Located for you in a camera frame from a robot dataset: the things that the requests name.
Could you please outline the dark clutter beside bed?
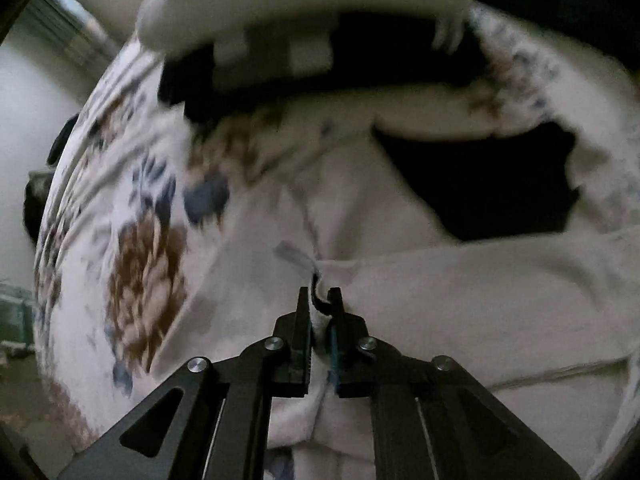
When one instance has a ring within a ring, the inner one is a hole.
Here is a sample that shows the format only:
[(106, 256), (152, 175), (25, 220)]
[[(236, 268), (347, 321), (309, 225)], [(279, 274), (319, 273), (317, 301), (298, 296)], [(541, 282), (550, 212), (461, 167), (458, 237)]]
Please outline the dark clutter beside bed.
[(50, 192), (56, 166), (62, 156), (79, 115), (72, 116), (58, 133), (51, 145), (43, 169), (30, 170), (25, 186), (23, 202), (23, 226), (34, 246), (37, 245), (41, 221)]

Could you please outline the floral bed blanket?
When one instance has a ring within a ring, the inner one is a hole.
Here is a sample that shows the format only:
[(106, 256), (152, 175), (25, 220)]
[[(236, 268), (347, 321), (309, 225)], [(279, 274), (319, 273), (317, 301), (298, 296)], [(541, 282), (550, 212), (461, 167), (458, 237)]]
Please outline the floral bed blanket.
[[(260, 131), (301, 122), (314, 133), (387, 119), (470, 133), (568, 130), (619, 134), (632, 146), (629, 191), (639, 199), (639, 95), (602, 54), (477, 6), (472, 32), (497, 80), (288, 104), (229, 118)], [(162, 58), (130, 41), (107, 70), (58, 163), (36, 255), (35, 333), (48, 393), (85, 448), (170, 373), (151, 365), (183, 304), (186, 217), (177, 190), (198, 140), (180, 107), (157, 97)]]

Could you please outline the white long-sleeve garment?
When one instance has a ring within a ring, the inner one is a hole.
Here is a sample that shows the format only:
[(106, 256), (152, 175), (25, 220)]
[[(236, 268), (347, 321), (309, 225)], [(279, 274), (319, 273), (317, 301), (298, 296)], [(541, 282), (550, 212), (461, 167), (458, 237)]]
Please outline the white long-sleeve garment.
[(266, 336), (300, 286), (338, 287), (401, 352), (448, 354), (586, 479), (639, 427), (639, 200), (619, 134), (362, 120), (221, 127), (192, 145), (183, 304), (166, 377)]

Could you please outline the stack of folded clothes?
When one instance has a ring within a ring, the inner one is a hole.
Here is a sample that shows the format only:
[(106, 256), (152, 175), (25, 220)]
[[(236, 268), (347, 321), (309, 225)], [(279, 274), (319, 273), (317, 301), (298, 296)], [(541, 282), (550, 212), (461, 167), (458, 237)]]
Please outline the stack of folded clothes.
[(201, 132), (308, 98), (485, 78), (474, 0), (143, 0), (158, 99)]

